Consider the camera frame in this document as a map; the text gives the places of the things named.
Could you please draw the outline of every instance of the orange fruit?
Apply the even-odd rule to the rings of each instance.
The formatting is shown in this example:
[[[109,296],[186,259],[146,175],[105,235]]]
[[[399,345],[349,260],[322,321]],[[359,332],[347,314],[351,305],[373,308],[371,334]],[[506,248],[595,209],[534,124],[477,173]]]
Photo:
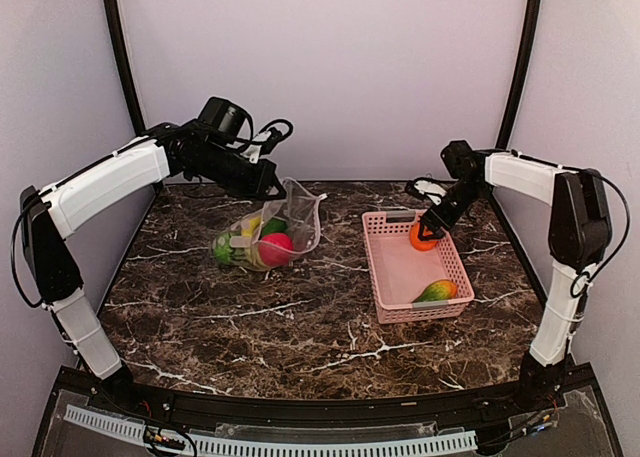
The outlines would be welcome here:
[[[436,245],[438,245],[438,240],[420,240],[418,238],[418,232],[420,232],[420,222],[416,222],[416,224],[411,227],[411,232],[409,232],[409,241],[414,249],[419,250],[420,252],[426,252],[427,250],[433,249]],[[428,237],[429,235],[433,235],[430,230],[424,228],[422,232],[423,237]]]

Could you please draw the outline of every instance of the green and yellow fruit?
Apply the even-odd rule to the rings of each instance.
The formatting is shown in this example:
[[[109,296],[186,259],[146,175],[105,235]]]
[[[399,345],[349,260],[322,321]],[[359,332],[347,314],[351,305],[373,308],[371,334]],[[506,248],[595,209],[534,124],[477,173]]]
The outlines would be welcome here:
[[[436,280],[422,291],[414,302],[435,302],[453,299],[458,294],[458,286],[450,280]]]

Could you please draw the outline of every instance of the red ball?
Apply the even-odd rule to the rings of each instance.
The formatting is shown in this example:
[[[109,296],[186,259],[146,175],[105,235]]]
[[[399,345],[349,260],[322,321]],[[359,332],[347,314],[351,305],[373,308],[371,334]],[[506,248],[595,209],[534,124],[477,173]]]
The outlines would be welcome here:
[[[287,265],[291,255],[287,251],[293,251],[293,241],[287,234],[275,233],[265,235],[258,242],[260,260],[269,267]]]

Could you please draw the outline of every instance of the toy fruit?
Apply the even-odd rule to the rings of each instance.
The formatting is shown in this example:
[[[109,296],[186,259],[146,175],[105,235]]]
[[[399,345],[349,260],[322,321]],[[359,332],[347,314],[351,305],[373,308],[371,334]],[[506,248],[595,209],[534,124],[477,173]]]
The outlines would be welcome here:
[[[265,235],[258,242],[260,260],[269,267],[277,267],[289,263],[291,256],[287,251],[293,251],[293,241],[287,234],[281,232]]]
[[[416,222],[416,224],[411,227],[411,231],[409,232],[409,241],[414,249],[419,250],[420,252],[426,252],[427,250],[433,249],[436,245],[438,245],[437,240],[420,240],[418,238],[418,232],[420,232],[420,222]],[[431,231],[424,228],[422,232],[424,237],[428,237],[429,235],[433,235]]]
[[[213,257],[221,264],[230,265],[233,261],[233,254],[236,251],[231,247],[231,237],[233,235],[231,232],[224,232],[214,242]]]
[[[414,302],[434,302],[453,299],[458,293],[458,286],[450,280],[436,280],[422,291]]]
[[[247,255],[247,260],[249,262],[252,261],[251,247],[249,246],[249,242],[251,242],[251,238],[253,237],[253,232],[260,225],[261,222],[262,222],[262,219],[258,215],[256,217],[252,217],[251,219],[243,219],[242,222],[240,223],[240,229],[241,229],[240,235],[246,239],[247,244],[244,251]]]
[[[262,227],[262,232],[260,232],[260,238],[263,238],[265,235],[270,234],[283,234],[286,231],[287,223],[282,219],[274,217],[272,219],[269,219],[269,221],[264,224],[264,226]]]

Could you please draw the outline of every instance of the white cable tray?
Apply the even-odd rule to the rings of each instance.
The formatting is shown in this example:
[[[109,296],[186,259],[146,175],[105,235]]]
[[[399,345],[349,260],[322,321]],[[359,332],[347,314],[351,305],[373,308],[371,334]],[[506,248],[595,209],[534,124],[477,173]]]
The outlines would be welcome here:
[[[67,405],[64,420],[93,430],[113,439],[145,446],[142,441],[145,424],[142,419],[124,420],[74,405]],[[162,435],[185,442],[176,455],[193,455],[189,443],[180,434],[164,430]],[[359,444],[281,444],[221,439],[189,434],[198,449],[198,456],[217,457],[431,457],[476,450],[476,433],[458,432],[449,435],[423,437],[388,442]]]

